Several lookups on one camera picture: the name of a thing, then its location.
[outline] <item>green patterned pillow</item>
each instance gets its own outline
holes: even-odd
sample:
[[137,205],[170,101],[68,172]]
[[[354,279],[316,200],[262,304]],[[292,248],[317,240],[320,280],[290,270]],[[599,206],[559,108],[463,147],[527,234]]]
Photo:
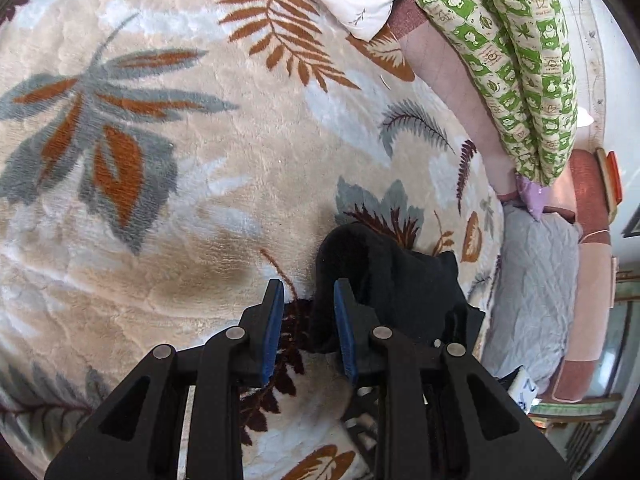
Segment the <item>green patterned pillow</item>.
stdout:
[[542,184],[562,173],[578,117],[575,72],[559,0],[493,0],[515,46],[538,137]]
[[469,68],[516,171],[539,182],[538,145],[530,131],[518,63],[492,0],[417,0],[417,3]]

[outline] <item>orange leaf pattern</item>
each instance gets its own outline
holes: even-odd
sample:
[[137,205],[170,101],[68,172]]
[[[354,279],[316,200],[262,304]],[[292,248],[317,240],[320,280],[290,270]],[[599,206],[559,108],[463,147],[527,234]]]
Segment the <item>orange leaf pattern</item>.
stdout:
[[97,49],[87,72],[68,78],[36,74],[0,97],[0,119],[31,117],[69,99],[53,121],[24,140],[7,160],[0,175],[0,197],[29,205],[59,184],[85,154],[80,200],[137,253],[169,192],[175,191],[177,165],[168,140],[130,123],[177,121],[180,112],[215,113],[236,107],[196,92],[114,84],[183,70],[205,54],[169,48],[100,62],[107,45],[134,18],[121,23]]
[[369,42],[354,38],[351,34],[347,36],[347,41],[363,56],[398,79],[409,82],[415,79],[414,71],[402,54],[400,43],[386,23]]
[[73,86],[78,82],[77,78],[63,79],[49,85],[44,85],[37,88],[33,92],[28,92],[24,95],[18,95],[14,98],[14,103],[33,105],[40,101],[47,101],[64,94],[68,90],[71,90]]
[[466,222],[465,241],[462,244],[462,262],[474,263],[482,250],[482,229],[478,221],[478,213],[473,211]]
[[143,183],[142,153],[135,140],[112,126],[104,127],[104,136],[117,174],[111,174],[98,143],[94,155],[94,184],[115,204],[120,227],[124,228]]
[[444,231],[442,232],[442,222],[440,222],[440,217],[438,213],[433,212],[436,215],[436,220],[438,221],[438,230],[440,231],[440,238],[436,241],[436,244],[431,251],[431,256],[438,256],[442,251],[449,251],[451,247],[453,247],[454,241],[452,240],[453,231]]
[[328,92],[326,79],[348,88],[360,89],[344,72],[332,66],[331,59],[324,52],[322,43],[318,40],[321,31],[312,19],[312,16],[318,16],[312,0],[220,0],[220,3],[255,3],[252,7],[230,11],[218,23],[244,22],[229,36],[230,42],[247,38],[266,28],[267,33],[250,47],[249,56],[258,54],[275,43],[265,61],[270,71],[282,59],[286,59],[287,74],[291,76],[293,67],[297,64],[296,72],[304,86],[313,77],[324,92]]
[[64,118],[60,126],[56,128],[49,140],[42,147],[42,160],[45,163],[38,182],[42,182],[44,178],[47,178],[57,161],[62,158],[66,150],[68,150],[71,140],[73,139],[76,128],[78,127],[78,120],[80,112],[82,111],[82,96],[78,95],[71,108],[69,114]]
[[339,480],[350,468],[355,455],[353,451],[338,454],[334,444],[322,446],[302,459],[282,480]]

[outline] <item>black cloth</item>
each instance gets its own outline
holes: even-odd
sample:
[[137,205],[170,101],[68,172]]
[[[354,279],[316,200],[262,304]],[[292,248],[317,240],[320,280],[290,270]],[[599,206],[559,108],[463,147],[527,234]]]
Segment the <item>black cloth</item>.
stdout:
[[427,256],[362,224],[335,228],[316,258],[316,296],[310,318],[315,351],[339,348],[334,283],[348,278],[358,303],[370,306],[380,323],[415,342],[457,342],[473,348],[484,313],[470,306],[458,284],[454,253]]

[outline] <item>fern pattern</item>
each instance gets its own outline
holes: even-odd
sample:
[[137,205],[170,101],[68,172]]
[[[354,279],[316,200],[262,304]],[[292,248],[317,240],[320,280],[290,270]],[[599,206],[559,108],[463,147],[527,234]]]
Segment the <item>fern pattern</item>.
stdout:
[[474,280],[471,282],[469,292],[466,295],[466,302],[471,303],[473,297],[480,292],[484,292],[489,286],[489,283],[491,283],[491,271],[478,272],[475,275]]
[[491,195],[488,195],[487,198],[483,198],[480,201],[480,209],[485,212],[484,215],[484,230],[485,232],[489,231],[491,233],[491,238],[494,238],[495,235],[495,223],[494,223],[494,209],[491,207]]
[[260,254],[276,269],[276,272],[291,292],[292,301],[284,307],[280,341],[276,354],[276,365],[273,375],[266,386],[254,388],[241,393],[240,398],[240,441],[245,446],[252,446],[253,441],[247,430],[264,432],[267,426],[267,413],[280,413],[278,400],[273,394],[277,390],[281,394],[295,397],[296,385],[290,371],[296,375],[304,375],[305,366],[300,351],[309,350],[308,326],[312,302],[298,297],[293,282],[276,260],[265,250]]
[[494,298],[495,287],[498,284],[498,280],[500,279],[501,270],[502,270],[502,255],[498,254],[498,257],[495,259],[494,280],[491,282],[491,290],[489,291],[489,298],[486,300],[487,308],[491,306],[491,300]]
[[249,49],[249,56],[270,50],[265,64],[271,71],[282,60],[289,77],[298,74],[300,82],[307,86],[313,77],[324,92],[328,91],[327,79],[359,90],[344,72],[333,66],[318,36],[322,31],[312,16],[318,16],[313,0],[220,0],[221,4],[235,6],[218,23],[242,23],[229,41],[247,38],[258,32],[266,33]]
[[383,114],[380,140],[389,157],[393,157],[394,142],[402,130],[409,130],[415,136],[422,137],[435,148],[453,152],[446,130],[420,104],[410,99],[389,105]]
[[31,379],[9,365],[0,372],[0,428],[29,450],[39,444],[53,458],[109,393],[93,368],[82,392],[59,373],[50,378],[35,362]]
[[385,235],[405,249],[413,249],[424,223],[424,210],[409,205],[401,180],[396,180],[378,200],[368,190],[350,185],[340,177],[335,205],[338,225],[359,222],[380,235]]
[[438,213],[434,210],[433,214],[436,217],[438,222],[438,231],[440,231],[440,237],[436,240],[436,244],[433,246],[431,250],[431,256],[438,256],[442,251],[452,251],[451,247],[453,247],[454,241],[451,238],[453,236],[453,231],[447,230],[442,231],[442,222],[440,221],[440,217]]
[[456,198],[458,199],[458,213],[462,215],[462,195],[469,180],[471,171],[471,159],[478,152],[476,145],[471,140],[466,140],[460,149],[460,169],[458,170],[458,185],[456,186]]

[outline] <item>quilted fabric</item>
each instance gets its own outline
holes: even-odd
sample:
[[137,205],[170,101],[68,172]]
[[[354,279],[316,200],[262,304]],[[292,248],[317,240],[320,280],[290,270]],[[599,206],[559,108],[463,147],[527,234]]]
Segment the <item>quilted fabric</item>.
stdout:
[[537,139],[509,33],[492,0],[417,0],[465,62],[518,174],[541,179]]
[[153,346],[202,344],[279,277],[276,370],[242,393],[244,476],[359,478],[338,421],[350,388],[306,351],[313,260],[338,222],[360,222],[453,250],[469,303],[490,310],[502,209],[458,120],[388,27],[364,43],[317,0],[14,4],[0,27],[7,441],[41,477]]
[[559,0],[493,0],[516,48],[544,184],[551,184],[574,146],[578,118],[575,71]]
[[495,377],[524,366],[544,392],[568,348],[580,233],[556,213],[535,222],[507,204],[504,215],[504,267],[481,363]]

